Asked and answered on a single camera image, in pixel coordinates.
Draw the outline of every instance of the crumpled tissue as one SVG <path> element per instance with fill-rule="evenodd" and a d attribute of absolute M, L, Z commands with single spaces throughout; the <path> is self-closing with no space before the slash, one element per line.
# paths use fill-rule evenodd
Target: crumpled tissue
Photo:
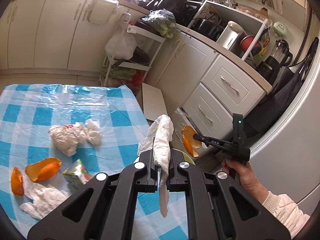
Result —
<path fill-rule="evenodd" d="M 49 129 L 54 145 L 68 157 L 76 154 L 78 143 L 88 140 L 97 145 L 101 142 L 99 121 L 88 119 L 85 125 L 81 122 L 75 124 L 53 125 Z"/>
<path fill-rule="evenodd" d="M 169 175 L 170 146 L 172 141 L 173 123 L 167 115 L 159 116 L 149 127 L 147 137 L 142 139 L 138 145 L 138 155 L 151 150 L 153 145 L 154 164 L 161 167 L 159 185 L 159 207 L 163 217 L 167 216 L 167 203 L 169 202 L 169 191 L 166 181 Z"/>
<path fill-rule="evenodd" d="M 51 185 L 45 187 L 39 183 L 32 183 L 25 176 L 23 177 L 23 188 L 24 194 L 31 198 L 33 203 L 23 203 L 20 208 L 38 220 L 44 218 L 69 197 L 64 190 L 59 191 Z"/>

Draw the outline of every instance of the bag of vegetables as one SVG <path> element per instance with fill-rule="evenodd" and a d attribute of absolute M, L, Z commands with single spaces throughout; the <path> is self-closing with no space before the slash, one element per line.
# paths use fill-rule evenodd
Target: bag of vegetables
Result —
<path fill-rule="evenodd" d="M 176 31 L 176 19 L 172 12 L 166 9 L 150 11 L 148 16 L 141 18 L 142 22 L 158 31 L 162 37 L 171 39 Z"/>

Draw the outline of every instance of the white sleeve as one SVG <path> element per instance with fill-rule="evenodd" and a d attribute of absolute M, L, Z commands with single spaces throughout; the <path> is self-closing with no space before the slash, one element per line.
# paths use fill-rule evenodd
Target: white sleeve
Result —
<path fill-rule="evenodd" d="M 289 230 L 291 239 L 310 218 L 309 215 L 303 214 L 298 205 L 286 194 L 277 196 L 269 191 L 262 205 Z"/>

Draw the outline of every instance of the white floor tile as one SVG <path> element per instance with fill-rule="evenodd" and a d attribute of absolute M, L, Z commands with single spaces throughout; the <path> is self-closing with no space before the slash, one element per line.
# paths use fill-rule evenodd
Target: white floor tile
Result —
<path fill-rule="evenodd" d="M 78 76 L 78 80 L 94 80 L 94 81 L 99 81 L 99 77 L 89 77 L 89 76 Z"/>
<path fill-rule="evenodd" d="M 76 75 L 65 74 L 42 74 L 42 73 L 17 73 L 17 74 L 4 74 L 0 75 L 0 78 L 65 78 L 65 79 L 77 79 Z"/>
<path fill-rule="evenodd" d="M 76 85 L 76 79 L 67 78 L 11 78 L 8 85 L 12 84 L 61 84 Z"/>
<path fill-rule="evenodd" d="M 88 86 L 88 87 L 101 87 L 99 81 L 94 81 L 94 80 L 82 80 L 78 79 L 77 80 L 77 85 L 79 86 Z"/>
<path fill-rule="evenodd" d="M 1 78 L 0 79 L 0 93 L 2 93 L 2 90 L 5 86 L 8 85 L 10 78 Z"/>

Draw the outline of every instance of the person's hand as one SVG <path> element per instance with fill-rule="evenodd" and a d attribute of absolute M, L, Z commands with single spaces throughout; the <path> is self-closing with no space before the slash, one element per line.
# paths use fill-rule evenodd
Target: person's hand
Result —
<path fill-rule="evenodd" d="M 233 160 L 223 160 L 222 171 L 229 174 L 227 165 L 236 170 L 239 174 L 241 186 L 253 196 L 260 204 L 262 204 L 268 197 L 268 190 L 258 181 L 257 177 L 252 171 L 250 163 L 247 162 L 246 166 L 240 162 Z"/>

